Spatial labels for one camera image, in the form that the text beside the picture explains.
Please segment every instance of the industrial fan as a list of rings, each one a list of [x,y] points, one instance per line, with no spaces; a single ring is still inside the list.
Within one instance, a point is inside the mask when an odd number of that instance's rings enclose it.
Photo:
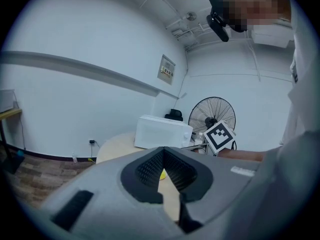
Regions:
[[[204,133],[220,120],[225,120],[231,129],[235,129],[236,115],[232,106],[220,97],[208,97],[200,101],[192,110],[189,125],[193,132]]]

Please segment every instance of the round table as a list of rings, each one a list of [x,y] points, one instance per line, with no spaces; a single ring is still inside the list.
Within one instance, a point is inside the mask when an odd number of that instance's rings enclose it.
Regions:
[[[119,158],[134,152],[144,150],[135,147],[135,132],[123,133],[108,139],[100,148],[96,157],[96,163]],[[167,175],[159,181],[158,192],[163,195],[165,212],[173,221],[179,220],[180,200],[179,192]]]

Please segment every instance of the blue object on floor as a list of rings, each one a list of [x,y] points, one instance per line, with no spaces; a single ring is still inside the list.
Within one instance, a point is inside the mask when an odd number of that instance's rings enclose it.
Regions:
[[[25,154],[22,150],[18,150],[18,152],[16,153],[18,156],[23,157]]]

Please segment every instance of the white label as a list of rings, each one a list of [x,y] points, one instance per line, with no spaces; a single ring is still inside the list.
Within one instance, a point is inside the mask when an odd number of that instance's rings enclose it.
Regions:
[[[241,175],[248,176],[248,177],[255,176],[254,170],[243,169],[243,168],[240,168],[237,166],[232,167],[230,171],[235,174],[241,174]]]

